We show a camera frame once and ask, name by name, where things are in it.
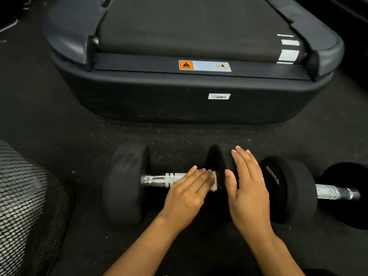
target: white sticker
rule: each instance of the white sticker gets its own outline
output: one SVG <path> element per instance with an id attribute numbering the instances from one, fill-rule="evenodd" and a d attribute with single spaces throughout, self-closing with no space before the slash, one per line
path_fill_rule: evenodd
<path id="1" fill-rule="evenodd" d="M 179 60 L 179 69 L 186 71 L 231 72 L 227 62 Z"/>
<path id="2" fill-rule="evenodd" d="M 299 41 L 297 40 L 281 40 L 281 42 L 287 46 L 299 46 Z"/>
<path id="3" fill-rule="evenodd" d="M 283 49 L 281 50 L 279 61 L 295 61 L 298 58 L 299 51 L 298 50 L 289 50 Z"/>
<path id="4" fill-rule="evenodd" d="M 293 38 L 294 36 L 293 35 L 283 35 L 283 34 L 277 34 L 279 37 L 291 37 Z"/>
<path id="5" fill-rule="evenodd" d="M 208 94 L 209 100 L 228 100 L 231 94 Z"/>

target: hand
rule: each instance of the hand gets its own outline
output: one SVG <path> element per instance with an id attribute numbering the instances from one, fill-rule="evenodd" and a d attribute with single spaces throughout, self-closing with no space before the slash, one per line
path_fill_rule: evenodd
<path id="1" fill-rule="evenodd" d="M 273 237 L 269 195 L 260 166 L 249 150 L 236 146 L 231 153 L 239 175 L 237 189 L 234 173 L 225 170 L 232 220 L 248 243 Z"/>
<path id="2" fill-rule="evenodd" d="M 204 203 L 205 196 L 214 184 L 211 170 L 197 171 L 194 166 L 168 191 L 165 206 L 158 217 L 164 217 L 175 233 L 189 226 Z"/>

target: forearm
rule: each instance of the forearm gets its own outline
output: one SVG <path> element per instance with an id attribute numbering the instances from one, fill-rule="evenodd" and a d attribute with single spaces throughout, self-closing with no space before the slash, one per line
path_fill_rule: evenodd
<path id="1" fill-rule="evenodd" d="M 264 276 L 304 276 L 284 242 L 274 233 L 248 244 Z"/>
<path id="2" fill-rule="evenodd" d="M 154 275 L 177 234 L 158 216 L 104 276 Z"/>

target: black floor mat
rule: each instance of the black floor mat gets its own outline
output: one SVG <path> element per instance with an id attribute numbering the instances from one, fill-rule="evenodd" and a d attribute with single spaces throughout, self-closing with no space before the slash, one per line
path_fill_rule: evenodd
<path id="1" fill-rule="evenodd" d="M 96 116 L 77 102 L 49 59 L 40 31 L 48 6 L 49 0 L 36 0 L 15 27 L 0 33 L 0 138 L 75 186 L 74 213 L 53 276 L 101 275 L 158 213 L 160 198 L 140 227 L 120 232 L 109 228 L 101 184 L 122 142 L 148 143 L 154 173 L 203 166 L 214 143 L 241 144 L 258 160 L 291 154 L 315 176 L 337 162 L 368 164 L 368 92 L 341 69 L 300 114 L 281 124 L 143 124 Z M 368 271 L 367 231 L 350 228 L 321 210 L 310 223 L 291 228 L 274 224 L 274 230 L 303 269 L 325 268 L 339 276 Z M 157 275 L 211 271 L 260 275 L 233 224 L 219 223 L 204 210 L 174 242 Z"/>

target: black rubber weight plate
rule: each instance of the black rubber weight plate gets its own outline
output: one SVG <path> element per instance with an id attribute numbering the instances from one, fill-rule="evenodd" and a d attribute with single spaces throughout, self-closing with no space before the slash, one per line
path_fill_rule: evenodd
<path id="1" fill-rule="evenodd" d="M 232 149 L 235 149 L 235 145 L 214 144 L 210 147 L 207 154 L 206 169 L 216 171 L 217 188 L 219 191 L 226 190 L 225 169 L 231 170 L 234 173 L 236 180 L 238 180 L 238 172 L 231 155 Z"/>
<path id="2" fill-rule="evenodd" d="M 113 224 L 133 226 L 142 221 L 144 185 L 150 151 L 140 144 L 121 145 L 114 153 L 103 186 L 103 202 Z"/>
<path id="3" fill-rule="evenodd" d="M 315 182 L 307 167 L 296 159 L 276 156 L 260 162 L 270 196 L 270 217 L 276 223 L 301 223 L 317 208 Z"/>
<path id="4" fill-rule="evenodd" d="M 368 167 L 357 163 L 338 163 L 322 175 L 320 184 L 356 188 L 361 194 L 358 202 L 349 200 L 320 199 L 318 204 L 332 216 L 348 226 L 367 230 L 368 220 Z"/>

